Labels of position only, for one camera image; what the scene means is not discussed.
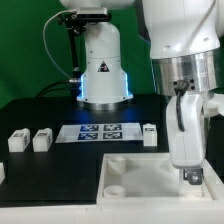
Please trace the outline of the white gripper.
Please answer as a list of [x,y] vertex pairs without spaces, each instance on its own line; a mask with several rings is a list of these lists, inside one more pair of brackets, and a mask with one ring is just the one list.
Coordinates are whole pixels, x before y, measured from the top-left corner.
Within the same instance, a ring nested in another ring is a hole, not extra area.
[[200,94],[189,95],[186,93],[181,98],[184,131],[181,131],[178,126],[176,99],[176,96],[172,97],[166,108],[166,127],[171,162],[175,168],[184,169],[183,179],[190,185],[201,185],[203,170],[194,168],[201,168],[205,160],[203,97]]

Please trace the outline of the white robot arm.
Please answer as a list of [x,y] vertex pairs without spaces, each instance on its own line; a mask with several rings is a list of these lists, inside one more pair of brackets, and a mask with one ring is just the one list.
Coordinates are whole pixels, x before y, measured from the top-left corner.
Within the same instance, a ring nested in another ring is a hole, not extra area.
[[168,96],[166,128],[171,162],[191,185],[203,181],[205,119],[220,112],[220,12],[224,0],[60,0],[68,20],[85,36],[87,67],[81,75],[83,106],[110,109],[132,97],[119,62],[118,30],[109,12],[135,5],[156,91]]

